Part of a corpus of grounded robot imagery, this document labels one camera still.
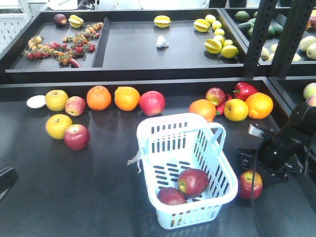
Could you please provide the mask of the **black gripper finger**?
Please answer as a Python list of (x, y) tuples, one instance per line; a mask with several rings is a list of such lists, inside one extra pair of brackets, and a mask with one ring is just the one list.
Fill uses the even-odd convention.
[(0, 200), (10, 191), (18, 178), (14, 167), (8, 166), (0, 170)]

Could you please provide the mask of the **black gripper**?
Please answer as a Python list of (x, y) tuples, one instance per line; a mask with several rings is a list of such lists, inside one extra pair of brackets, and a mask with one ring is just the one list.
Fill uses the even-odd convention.
[(290, 175), (302, 169), (290, 160), (306, 145), (305, 139), (275, 137), (264, 140), (258, 149), (237, 149), (237, 157), (244, 170), (255, 169), (263, 184), (271, 186), (289, 180)]

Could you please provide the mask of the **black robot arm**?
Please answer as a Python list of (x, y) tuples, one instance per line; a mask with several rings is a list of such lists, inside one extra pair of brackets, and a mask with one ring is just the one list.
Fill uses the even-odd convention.
[(266, 186), (286, 182), (290, 173), (302, 172), (301, 168), (290, 165), (289, 160), (316, 138), (316, 108), (302, 102), (277, 133), (253, 125), (248, 133), (263, 141), (256, 149), (237, 149), (240, 165), (259, 173)]

